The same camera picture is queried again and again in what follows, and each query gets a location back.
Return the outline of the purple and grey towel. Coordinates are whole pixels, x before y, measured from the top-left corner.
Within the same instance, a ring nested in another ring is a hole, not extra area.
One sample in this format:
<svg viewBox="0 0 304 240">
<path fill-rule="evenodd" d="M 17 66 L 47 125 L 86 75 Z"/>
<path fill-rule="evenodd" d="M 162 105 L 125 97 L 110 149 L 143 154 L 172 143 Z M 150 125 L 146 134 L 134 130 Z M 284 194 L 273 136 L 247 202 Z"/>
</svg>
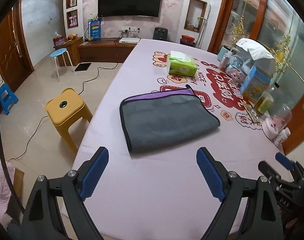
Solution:
<svg viewBox="0 0 304 240">
<path fill-rule="evenodd" d="M 130 153 L 177 146 L 220 127 L 190 86 L 131 96 L 121 102 L 119 114 Z"/>
</svg>

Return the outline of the foil pill blister pack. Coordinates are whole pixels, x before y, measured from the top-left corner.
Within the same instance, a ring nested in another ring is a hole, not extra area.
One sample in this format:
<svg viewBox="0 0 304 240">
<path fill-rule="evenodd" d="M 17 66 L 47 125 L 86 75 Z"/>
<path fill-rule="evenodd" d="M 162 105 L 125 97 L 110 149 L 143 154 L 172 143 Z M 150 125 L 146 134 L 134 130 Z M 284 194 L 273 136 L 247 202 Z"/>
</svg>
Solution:
<svg viewBox="0 0 304 240">
<path fill-rule="evenodd" d="M 243 107 L 244 107 L 245 111 L 247 112 L 247 114 L 249 115 L 249 117 L 251 118 L 253 123 L 260 124 L 262 122 L 260 117 L 257 115 L 256 111 L 250 104 L 244 103 Z"/>
</svg>

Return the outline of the green labelled amber bottle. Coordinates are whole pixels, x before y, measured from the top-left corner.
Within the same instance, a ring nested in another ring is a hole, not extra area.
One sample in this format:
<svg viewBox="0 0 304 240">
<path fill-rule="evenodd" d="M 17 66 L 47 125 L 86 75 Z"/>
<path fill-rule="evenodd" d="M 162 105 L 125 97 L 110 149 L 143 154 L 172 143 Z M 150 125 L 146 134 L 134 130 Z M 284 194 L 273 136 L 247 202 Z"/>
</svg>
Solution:
<svg viewBox="0 0 304 240">
<path fill-rule="evenodd" d="M 271 107 L 274 103 L 273 96 L 267 91 L 263 92 L 259 100 L 254 105 L 254 110 L 259 116 L 265 114 L 265 112 Z"/>
</svg>

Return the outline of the blue yellow cartoon box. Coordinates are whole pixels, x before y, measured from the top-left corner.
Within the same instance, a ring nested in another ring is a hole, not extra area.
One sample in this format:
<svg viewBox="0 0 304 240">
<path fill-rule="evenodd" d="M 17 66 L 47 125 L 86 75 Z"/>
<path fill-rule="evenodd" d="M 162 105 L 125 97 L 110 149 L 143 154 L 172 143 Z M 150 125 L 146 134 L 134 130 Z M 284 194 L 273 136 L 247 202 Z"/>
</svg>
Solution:
<svg viewBox="0 0 304 240">
<path fill-rule="evenodd" d="M 253 103 L 257 103 L 262 93 L 269 87 L 271 76 L 263 69 L 252 66 L 244 79 L 240 93 Z"/>
</svg>

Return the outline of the pink cartoon figure toy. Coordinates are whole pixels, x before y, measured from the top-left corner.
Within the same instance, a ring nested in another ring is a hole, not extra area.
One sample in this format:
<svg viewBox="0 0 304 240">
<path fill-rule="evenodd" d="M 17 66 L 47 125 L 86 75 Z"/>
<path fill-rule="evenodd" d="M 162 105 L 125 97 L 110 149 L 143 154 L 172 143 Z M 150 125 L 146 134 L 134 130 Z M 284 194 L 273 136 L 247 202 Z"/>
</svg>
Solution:
<svg viewBox="0 0 304 240">
<path fill-rule="evenodd" d="M 246 74 L 242 70 L 235 68 L 227 70 L 227 74 L 237 86 L 241 86 L 246 78 Z"/>
</svg>

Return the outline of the clear glass jug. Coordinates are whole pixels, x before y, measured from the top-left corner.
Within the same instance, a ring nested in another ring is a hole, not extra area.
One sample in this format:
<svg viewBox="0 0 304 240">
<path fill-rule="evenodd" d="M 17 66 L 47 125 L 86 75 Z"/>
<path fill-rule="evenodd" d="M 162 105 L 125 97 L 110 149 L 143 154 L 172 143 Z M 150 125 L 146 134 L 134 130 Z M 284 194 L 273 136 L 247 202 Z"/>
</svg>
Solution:
<svg viewBox="0 0 304 240">
<path fill-rule="evenodd" d="M 226 72 L 229 73 L 232 70 L 241 70 L 241 67 L 243 65 L 243 59 L 241 58 L 241 56 L 239 56 L 237 53 L 239 51 L 238 50 L 234 50 L 232 51 L 232 55 L 229 58 L 227 67 L 226 67 Z"/>
</svg>

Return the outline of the white plastic bag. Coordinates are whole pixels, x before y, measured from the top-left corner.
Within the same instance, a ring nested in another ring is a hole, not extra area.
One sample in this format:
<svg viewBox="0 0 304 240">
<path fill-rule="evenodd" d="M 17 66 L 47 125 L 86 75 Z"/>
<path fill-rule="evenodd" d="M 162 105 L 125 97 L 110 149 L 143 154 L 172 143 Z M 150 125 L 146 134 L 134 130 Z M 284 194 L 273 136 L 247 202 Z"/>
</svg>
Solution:
<svg viewBox="0 0 304 240">
<path fill-rule="evenodd" d="M 249 52 L 254 61 L 259 59 L 274 59 L 274 56 L 261 44 L 249 38 L 241 38 L 236 42 L 236 46 Z"/>
</svg>

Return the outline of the light blue mug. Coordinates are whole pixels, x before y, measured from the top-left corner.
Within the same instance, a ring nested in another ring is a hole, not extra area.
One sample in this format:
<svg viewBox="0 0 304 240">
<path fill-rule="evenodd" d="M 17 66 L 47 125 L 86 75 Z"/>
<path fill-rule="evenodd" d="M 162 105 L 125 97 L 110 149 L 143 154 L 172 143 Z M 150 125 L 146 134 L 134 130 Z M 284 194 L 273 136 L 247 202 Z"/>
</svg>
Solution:
<svg viewBox="0 0 304 240">
<path fill-rule="evenodd" d="M 219 51 L 219 53 L 218 53 L 218 55 L 217 55 L 217 60 L 219 62 L 221 62 L 221 60 L 223 59 L 223 56 L 226 53 L 228 53 L 229 51 L 230 51 L 230 47 L 229 46 L 227 46 L 227 45 L 222 46 L 221 49 L 220 49 L 220 51 Z"/>
</svg>

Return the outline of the blue plastic step stool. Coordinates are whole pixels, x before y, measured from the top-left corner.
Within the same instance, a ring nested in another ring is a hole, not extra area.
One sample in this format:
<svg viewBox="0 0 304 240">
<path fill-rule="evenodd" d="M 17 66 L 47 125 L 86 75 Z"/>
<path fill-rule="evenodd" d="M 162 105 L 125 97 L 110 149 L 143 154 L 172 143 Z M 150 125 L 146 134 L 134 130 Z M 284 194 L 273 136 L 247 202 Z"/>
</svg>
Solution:
<svg viewBox="0 0 304 240">
<path fill-rule="evenodd" d="M 13 104 L 18 103 L 19 99 L 12 92 L 6 83 L 0 86 L 0 103 L 5 115 L 9 114 L 9 107 Z"/>
</svg>

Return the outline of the green tissue pack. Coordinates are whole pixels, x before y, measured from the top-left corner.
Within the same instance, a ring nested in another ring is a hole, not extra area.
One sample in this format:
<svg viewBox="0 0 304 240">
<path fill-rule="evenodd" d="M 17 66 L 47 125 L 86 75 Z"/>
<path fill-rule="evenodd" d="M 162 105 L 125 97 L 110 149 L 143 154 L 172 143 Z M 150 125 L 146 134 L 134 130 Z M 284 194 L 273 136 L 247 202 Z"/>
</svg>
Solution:
<svg viewBox="0 0 304 240">
<path fill-rule="evenodd" d="M 171 51 L 167 56 L 166 68 L 169 74 L 194 77 L 197 66 L 191 56 L 179 51 Z"/>
</svg>

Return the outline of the black space heater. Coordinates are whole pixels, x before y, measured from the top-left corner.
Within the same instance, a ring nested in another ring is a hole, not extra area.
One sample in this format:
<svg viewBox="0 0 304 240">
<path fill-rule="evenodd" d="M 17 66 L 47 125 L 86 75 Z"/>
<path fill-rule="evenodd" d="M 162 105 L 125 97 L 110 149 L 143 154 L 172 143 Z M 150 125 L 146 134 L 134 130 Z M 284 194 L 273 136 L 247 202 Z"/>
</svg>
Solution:
<svg viewBox="0 0 304 240">
<path fill-rule="evenodd" d="M 155 27 L 153 32 L 154 40 L 167 41 L 168 39 L 168 29 L 162 27 Z"/>
</svg>

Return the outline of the brown wooden door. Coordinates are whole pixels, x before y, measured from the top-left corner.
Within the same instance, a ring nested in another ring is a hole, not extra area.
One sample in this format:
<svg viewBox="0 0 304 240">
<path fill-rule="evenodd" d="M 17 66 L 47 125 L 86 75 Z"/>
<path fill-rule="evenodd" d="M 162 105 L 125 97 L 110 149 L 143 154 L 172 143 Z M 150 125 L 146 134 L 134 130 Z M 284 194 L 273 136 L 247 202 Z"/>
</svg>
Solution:
<svg viewBox="0 0 304 240">
<path fill-rule="evenodd" d="M 21 2 L 0 23 L 0 74 L 12 91 L 34 72 L 23 32 Z"/>
</svg>

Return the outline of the low wooden tv bench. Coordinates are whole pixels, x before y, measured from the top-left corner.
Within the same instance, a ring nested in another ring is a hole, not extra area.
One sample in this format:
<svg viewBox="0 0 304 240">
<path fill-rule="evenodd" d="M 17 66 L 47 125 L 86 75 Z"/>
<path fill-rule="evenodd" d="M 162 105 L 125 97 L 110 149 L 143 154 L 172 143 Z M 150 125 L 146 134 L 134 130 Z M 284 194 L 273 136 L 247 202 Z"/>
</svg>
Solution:
<svg viewBox="0 0 304 240">
<path fill-rule="evenodd" d="M 124 63 L 135 46 L 135 44 L 121 44 L 115 39 L 103 38 L 79 45 L 78 57 L 80 62 Z"/>
</svg>

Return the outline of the fruit plate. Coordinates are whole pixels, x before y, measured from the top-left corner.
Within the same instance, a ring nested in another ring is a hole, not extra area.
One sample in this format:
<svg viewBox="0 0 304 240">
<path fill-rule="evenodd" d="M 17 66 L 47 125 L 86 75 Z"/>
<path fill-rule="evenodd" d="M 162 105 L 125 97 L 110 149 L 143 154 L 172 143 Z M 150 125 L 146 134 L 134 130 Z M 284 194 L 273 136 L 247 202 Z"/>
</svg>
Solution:
<svg viewBox="0 0 304 240">
<path fill-rule="evenodd" d="M 77 34 L 72 33 L 71 35 L 68 35 L 67 39 L 68 39 L 68 40 L 73 40 L 73 39 L 75 39 L 77 36 L 78 36 Z"/>
</svg>

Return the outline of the white set-top box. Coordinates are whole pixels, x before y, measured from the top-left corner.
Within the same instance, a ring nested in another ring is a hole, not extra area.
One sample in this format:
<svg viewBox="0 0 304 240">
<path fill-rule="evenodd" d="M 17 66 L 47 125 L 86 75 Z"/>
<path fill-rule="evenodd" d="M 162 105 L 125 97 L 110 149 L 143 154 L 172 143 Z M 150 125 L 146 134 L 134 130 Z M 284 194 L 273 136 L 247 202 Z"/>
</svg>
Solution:
<svg viewBox="0 0 304 240">
<path fill-rule="evenodd" d="M 138 44 L 141 39 L 138 37 L 122 37 L 118 43 L 119 44 Z"/>
</svg>

